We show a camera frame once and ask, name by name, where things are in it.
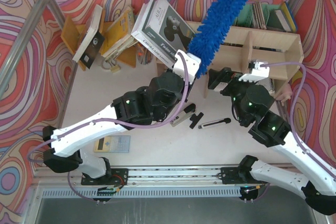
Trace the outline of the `white black utility knife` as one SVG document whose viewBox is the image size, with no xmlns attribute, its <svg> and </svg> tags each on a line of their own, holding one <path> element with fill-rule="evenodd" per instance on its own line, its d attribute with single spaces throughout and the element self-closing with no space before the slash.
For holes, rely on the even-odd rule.
<svg viewBox="0 0 336 224">
<path fill-rule="evenodd" d="M 228 124 L 230 122 L 231 122 L 230 118 L 224 118 L 224 119 L 220 119 L 220 120 L 210 121 L 210 122 L 199 124 L 198 129 L 210 128 L 210 127 L 214 127 L 218 124 L 222 124 L 222 123 Z"/>
</svg>

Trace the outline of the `black plastic clip piece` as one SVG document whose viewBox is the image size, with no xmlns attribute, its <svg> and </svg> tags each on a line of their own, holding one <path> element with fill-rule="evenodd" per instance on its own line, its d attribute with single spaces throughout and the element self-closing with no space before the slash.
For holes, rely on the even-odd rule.
<svg viewBox="0 0 336 224">
<path fill-rule="evenodd" d="M 193 113 L 190 117 L 190 128 L 194 129 L 194 127 L 199 123 L 199 121 L 201 120 L 201 118 L 204 116 L 203 112 L 200 112 L 199 114 Z"/>
</svg>

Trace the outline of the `blue fluffy duster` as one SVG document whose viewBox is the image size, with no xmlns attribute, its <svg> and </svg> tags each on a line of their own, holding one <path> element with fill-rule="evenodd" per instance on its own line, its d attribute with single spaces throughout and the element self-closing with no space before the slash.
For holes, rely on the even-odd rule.
<svg viewBox="0 0 336 224">
<path fill-rule="evenodd" d="M 248 0 L 215 0 L 188 46 L 188 52 L 201 59 L 196 77 L 207 72 L 230 27 Z"/>
</svg>

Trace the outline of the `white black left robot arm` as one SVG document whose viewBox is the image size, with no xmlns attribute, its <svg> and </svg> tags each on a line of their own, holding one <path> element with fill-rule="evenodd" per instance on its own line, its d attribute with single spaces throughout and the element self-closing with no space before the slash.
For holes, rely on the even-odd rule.
<svg viewBox="0 0 336 224">
<path fill-rule="evenodd" d="M 43 163 L 55 173 L 77 169 L 93 180 L 110 179 L 109 160 L 93 156 L 83 147 L 106 136 L 170 123 L 182 110 L 194 79 L 191 69 L 167 71 L 87 119 L 62 129 L 45 127 L 43 139 L 50 148 L 43 152 Z"/>
</svg>

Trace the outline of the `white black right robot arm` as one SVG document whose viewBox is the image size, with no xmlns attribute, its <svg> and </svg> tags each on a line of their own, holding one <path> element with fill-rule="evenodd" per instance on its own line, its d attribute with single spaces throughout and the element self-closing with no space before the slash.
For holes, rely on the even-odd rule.
<svg viewBox="0 0 336 224">
<path fill-rule="evenodd" d="M 335 169 L 297 140 L 291 126 L 270 107 L 274 98 L 268 90 L 255 82 L 241 81 L 243 75 L 231 68 L 209 70 L 208 89 L 220 83 L 220 93 L 230 97 L 232 114 L 240 126 L 258 143 L 290 160 L 298 172 L 290 172 L 246 155 L 237 167 L 223 168 L 223 184 L 271 183 L 297 194 L 315 211 L 330 216 L 335 214 Z"/>
</svg>

